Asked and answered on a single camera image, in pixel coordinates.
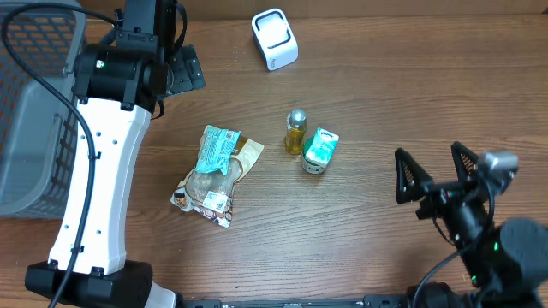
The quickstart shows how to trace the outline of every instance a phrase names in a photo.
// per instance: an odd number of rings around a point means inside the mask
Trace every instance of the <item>silver bottle cap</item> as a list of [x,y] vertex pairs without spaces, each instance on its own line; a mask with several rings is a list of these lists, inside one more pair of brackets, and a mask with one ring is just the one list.
[[289,124],[300,126],[305,123],[307,120],[307,115],[305,114],[305,110],[293,110],[289,114]]

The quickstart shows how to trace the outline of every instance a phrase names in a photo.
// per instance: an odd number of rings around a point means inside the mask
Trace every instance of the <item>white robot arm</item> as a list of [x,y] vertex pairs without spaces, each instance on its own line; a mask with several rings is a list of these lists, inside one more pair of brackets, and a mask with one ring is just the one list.
[[[151,113],[135,106],[121,110],[121,103],[108,99],[89,98],[78,110],[92,130],[96,150],[95,182],[87,218],[81,253],[74,272],[91,275],[116,273],[126,262],[125,221],[129,190],[134,173],[135,158],[151,120]],[[67,209],[49,262],[57,261],[59,270],[69,264],[70,248],[74,244],[80,223],[82,200],[86,194],[88,151],[84,134],[79,127],[79,139]],[[176,295],[152,283],[146,308],[174,308]]]

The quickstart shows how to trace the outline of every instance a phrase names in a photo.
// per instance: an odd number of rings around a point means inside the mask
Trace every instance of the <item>cable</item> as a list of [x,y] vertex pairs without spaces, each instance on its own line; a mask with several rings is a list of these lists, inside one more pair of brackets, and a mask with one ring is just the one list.
[[489,194],[489,214],[487,217],[487,221],[488,223],[492,224],[493,218],[495,216],[495,196],[493,195],[491,183],[489,183],[489,181],[485,180],[485,186],[487,187],[487,193]]
[[99,44],[103,46],[110,46],[114,41],[116,40],[116,32],[118,31],[118,28],[113,27],[110,29],[101,40],[99,40]]
[[173,45],[173,55],[181,49],[182,43],[185,41],[185,35],[187,34],[187,11],[185,10],[185,7],[177,1],[175,1],[175,6],[177,7],[177,10],[182,18],[182,31],[179,38]]
[[434,222],[434,226],[436,227],[436,229],[438,230],[438,232],[442,235],[442,237],[444,238],[444,240],[445,240],[446,242],[448,242],[449,245],[454,246],[455,244],[453,244],[453,243],[447,238],[447,236],[445,236],[444,231],[439,227],[438,221],[436,221],[436,217],[435,217],[435,216],[432,217],[432,221]]
[[84,134],[87,138],[87,147],[89,150],[89,172],[87,174],[87,185],[86,185],[86,196],[84,198],[84,206],[82,208],[82,214],[80,217],[80,224],[78,225],[78,231],[76,232],[76,239],[74,240],[74,248],[72,249],[72,254],[70,256],[70,260],[68,261],[67,270],[65,271],[65,275],[61,281],[61,284],[59,285],[59,288],[57,289],[55,296],[51,300],[49,304],[49,308],[55,307],[61,296],[63,295],[63,291],[65,287],[67,286],[67,283],[69,282],[69,277],[74,269],[74,265],[76,263],[76,259],[78,257],[78,253],[80,253],[80,245],[82,242],[82,237],[84,234],[84,228],[86,226],[86,220],[87,220],[87,214],[89,212],[89,207],[92,199],[92,190],[93,190],[93,181],[95,177],[95,144],[93,143],[93,136],[92,132],[87,126],[86,120],[82,116],[82,114],[74,107],[68,99],[66,99],[55,87],[53,87],[51,84],[49,84],[47,81],[45,81],[42,77],[40,77],[32,68],[30,68],[19,56],[17,56],[13,46],[9,42],[8,39],[8,28],[9,23],[20,13],[28,11],[30,9],[40,9],[40,8],[57,8],[57,9],[69,9],[76,12],[84,13],[87,15],[91,15],[97,18],[100,18],[104,21],[108,21],[112,24],[116,24],[114,20],[111,18],[101,15],[99,13],[92,12],[87,9],[75,7],[72,5],[67,4],[60,4],[60,3],[30,3],[27,5],[22,5],[11,12],[9,12],[6,17],[2,21],[2,42],[4,46],[6,47],[6,51],[9,53],[9,55],[13,58],[14,62],[17,63],[27,74],[29,74],[31,77],[33,77],[40,85],[42,85],[46,90],[48,90],[53,96],[55,96],[59,101],[61,101],[62,104],[64,104],[70,112],[74,114],[76,117],[76,120],[80,123],[82,126],[82,130],[84,131]]
[[419,294],[420,294],[420,291],[422,291],[422,289],[424,288],[426,283],[430,280],[430,278],[432,278],[432,276],[434,274],[436,274],[436,272],[438,272],[441,268],[443,268],[445,265],[447,265],[449,262],[451,262],[454,258],[461,256],[464,252],[467,252],[474,245],[475,245],[475,242],[472,242],[472,243],[468,244],[467,246],[465,246],[464,248],[459,249],[458,251],[451,253],[447,258],[442,260],[442,262],[438,263],[438,265],[436,265],[432,269],[430,269],[428,274],[426,274],[422,278],[422,280],[419,283],[419,286],[417,287],[417,290],[414,293],[413,305],[411,306],[411,308],[418,308],[419,307]]
[[[487,228],[484,228],[484,233],[486,232],[486,230],[488,230],[488,228],[493,224],[493,217],[495,216],[495,197],[493,195],[493,191],[491,189],[491,184],[489,183],[488,180],[486,179],[483,179],[484,182],[485,182],[485,186],[487,187],[487,192],[489,194],[489,214],[488,214],[488,218],[487,218]],[[451,245],[453,245],[451,242],[449,242],[449,240],[447,239],[447,237],[445,236],[444,232],[442,231],[442,229],[439,227],[438,223],[436,222],[436,217],[434,216],[433,219],[434,221],[434,226],[436,226],[436,229],[439,231],[439,233],[444,237],[444,239],[450,243]],[[448,264],[451,260],[453,260],[454,258],[458,257],[458,256],[461,256],[463,253],[467,252],[470,248],[472,248],[473,246],[476,245],[477,242],[479,242],[479,240],[482,238],[483,236],[479,236],[475,241],[471,242],[470,244],[468,244],[467,246],[465,246],[464,248],[456,251],[456,252],[453,252],[452,254],[450,254],[447,258],[445,258],[442,262],[440,262],[438,265],[434,266],[432,269],[430,269],[430,271],[428,272],[428,274],[426,274],[424,276],[424,278],[422,278],[422,280],[420,281],[419,283],[419,286],[417,287],[417,290],[415,291],[414,293],[414,297],[413,297],[413,305],[411,306],[411,308],[418,308],[418,304],[419,304],[419,294],[420,294],[420,291],[422,291],[422,288],[424,288],[424,286],[426,285],[426,283],[428,282],[428,280],[430,280],[430,278],[432,278],[432,276],[434,274],[436,274],[436,272],[438,272],[441,268],[443,268],[446,264]],[[477,305],[479,304],[479,302],[481,301],[481,299],[485,296],[486,293],[490,292],[491,289],[490,288],[486,288],[484,290],[482,290],[481,292],[479,292],[478,294],[478,298],[476,298],[476,301],[474,303],[474,307],[478,307]]]
[[154,116],[151,120],[159,119],[164,115],[164,112],[165,112],[164,100],[163,99],[158,100],[158,105],[160,105],[160,113]]
[[496,288],[493,285],[490,285],[489,287],[484,287],[481,291],[479,291],[476,294],[476,297],[474,299],[474,308],[480,308],[481,307],[481,300],[491,291],[496,290]]

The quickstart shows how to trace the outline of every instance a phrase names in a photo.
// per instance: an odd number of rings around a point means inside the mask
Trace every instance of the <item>label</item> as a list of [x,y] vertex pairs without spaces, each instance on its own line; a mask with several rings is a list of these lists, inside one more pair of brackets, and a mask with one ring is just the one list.
[[210,173],[221,170],[223,175],[227,175],[229,173],[230,155],[239,137],[240,132],[208,125],[205,131],[204,143],[200,147],[196,172]]
[[291,113],[288,114],[288,120],[287,120],[287,123],[288,123],[288,130],[290,131],[291,130],[291,123],[289,123],[289,118],[291,117]]
[[207,192],[203,206],[209,210],[223,214],[226,211],[229,197],[217,192]]
[[194,206],[194,200],[187,195],[185,187],[177,188],[171,196],[171,203],[178,206],[183,211],[190,211]]
[[322,128],[318,128],[316,134],[314,134],[310,148],[305,155],[307,161],[322,167],[327,167],[333,152],[337,148],[338,141],[339,136]]
[[317,175],[325,171],[325,167],[311,164],[305,159],[304,155],[301,155],[301,166],[304,170],[313,175]]

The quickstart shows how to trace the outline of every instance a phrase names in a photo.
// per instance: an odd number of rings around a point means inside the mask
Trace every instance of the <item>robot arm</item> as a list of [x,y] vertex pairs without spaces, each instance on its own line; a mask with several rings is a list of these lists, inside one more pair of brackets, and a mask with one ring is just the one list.
[[[495,197],[506,191],[518,170],[518,158],[509,151],[475,155],[458,142],[452,147],[458,181],[435,184],[403,149],[396,151],[397,202],[420,200],[417,217],[441,218],[449,238],[470,274],[476,294],[458,298],[445,284],[426,281],[450,258],[425,276],[408,297],[412,307],[537,307],[536,288],[548,279],[548,232],[523,218],[493,223]],[[484,203],[489,202],[489,210]]]
[[[78,105],[94,135],[98,159],[82,249],[74,267],[77,273],[101,270],[103,275],[109,275],[123,268],[126,261],[124,232],[129,189],[151,113],[141,107],[121,110],[120,106],[119,102],[101,98],[90,98],[86,104]],[[67,269],[80,222],[81,200],[86,193],[88,149],[84,135],[79,132],[78,136],[67,209],[49,257],[60,270]]]
[[[86,196],[88,158],[93,155],[95,181],[80,252],[59,302],[111,308],[174,308],[182,304],[180,294],[152,282],[150,264],[127,260],[125,248],[135,159],[155,104],[168,95],[205,85],[194,48],[179,45],[185,29],[175,42],[177,8],[182,6],[174,0],[128,1],[123,25],[119,22],[109,33],[111,39],[116,34],[116,47],[89,44],[78,55],[73,93],[92,132],[95,153],[88,152],[87,136],[79,125],[63,223],[48,261],[27,268],[28,290],[51,299],[60,289],[65,271],[70,270]],[[174,76],[178,80],[175,86]]]

